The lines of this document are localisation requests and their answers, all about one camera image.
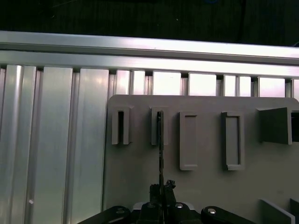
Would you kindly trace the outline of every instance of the corrugated metal panel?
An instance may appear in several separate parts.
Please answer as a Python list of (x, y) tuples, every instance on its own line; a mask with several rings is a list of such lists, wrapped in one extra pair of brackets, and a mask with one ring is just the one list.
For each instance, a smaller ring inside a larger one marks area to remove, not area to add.
[(0, 51), (0, 65), (1, 224), (75, 224), (101, 210), (115, 94), (299, 99), (296, 66), (16, 51)]

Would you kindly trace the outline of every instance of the gray slot holder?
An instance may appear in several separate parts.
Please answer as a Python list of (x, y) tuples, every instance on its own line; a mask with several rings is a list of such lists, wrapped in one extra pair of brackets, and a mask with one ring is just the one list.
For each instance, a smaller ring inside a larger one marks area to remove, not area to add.
[(296, 224), (299, 224), (299, 200), (290, 199), (291, 214), (296, 217)]
[(153, 146), (158, 144), (157, 139), (157, 113), (159, 111), (164, 112), (164, 145), (168, 145), (168, 107), (165, 106), (153, 106), (151, 108), (151, 144)]
[(291, 145), (299, 141), (299, 113), (287, 107), (259, 109), (261, 141)]
[(179, 113), (179, 167), (196, 170), (198, 167), (198, 129), (196, 112)]
[(295, 224), (295, 216), (268, 200), (261, 199), (262, 224)]
[[(123, 119), (120, 121), (120, 115), (123, 113)], [(117, 145), (120, 143), (120, 137), (124, 145), (130, 144), (132, 142), (132, 134), (130, 130), (131, 108), (128, 106), (116, 106), (113, 108), (112, 114), (112, 145)]]
[(244, 117), (240, 112), (222, 112), (223, 165), (226, 170), (245, 168)]

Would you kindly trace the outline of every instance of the dark background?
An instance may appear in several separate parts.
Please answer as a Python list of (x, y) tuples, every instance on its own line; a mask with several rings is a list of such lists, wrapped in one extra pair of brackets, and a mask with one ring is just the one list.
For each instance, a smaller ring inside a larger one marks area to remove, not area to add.
[(0, 30), (280, 46), (299, 41), (299, 0), (66, 2), (2, 0)]

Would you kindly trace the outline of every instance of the screw head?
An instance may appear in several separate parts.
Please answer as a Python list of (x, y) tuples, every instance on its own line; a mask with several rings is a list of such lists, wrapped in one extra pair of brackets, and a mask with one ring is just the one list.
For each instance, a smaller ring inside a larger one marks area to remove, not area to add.
[(182, 205), (181, 203), (177, 203), (177, 204), (176, 204), (176, 207), (177, 207), (178, 209), (181, 209), (181, 208), (183, 208), (183, 205)]
[(207, 212), (210, 213), (210, 214), (212, 214), (212, 215), (216, 214), (216, 210), (215, 209), (208, 209)]
[(117, 214), (122, 214), (122, 213), (125, 213), (125, 211), (123, 209), (117, 209), (116, 213)]
[(154, 207), (155, 207), (155, 205), (153, 205), (152, 203), (149, 203), (149, 204), (148, 204), (148, 208), (152, 209), (152, 208), (154, 208)]

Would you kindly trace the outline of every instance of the gray plastic board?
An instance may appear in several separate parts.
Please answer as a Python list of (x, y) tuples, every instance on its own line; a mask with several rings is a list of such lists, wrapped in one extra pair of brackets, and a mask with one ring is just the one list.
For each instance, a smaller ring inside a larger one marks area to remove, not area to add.
[(107, 108), (104, 209), (132, 209), (149, 200), (150, 185), (159, 181), (155, 113), (163, 109), (164, 181), (175, 180), (177, 201), (197, 211), (218, 206), (254, 222), (260, 222), (260, 199), (288, 211), (290, 198), (299, 198), (299, 143), (261, 142), (258, 112), (283, 107), (298, 111), (299, 103), (292, 98), (113, 96)]

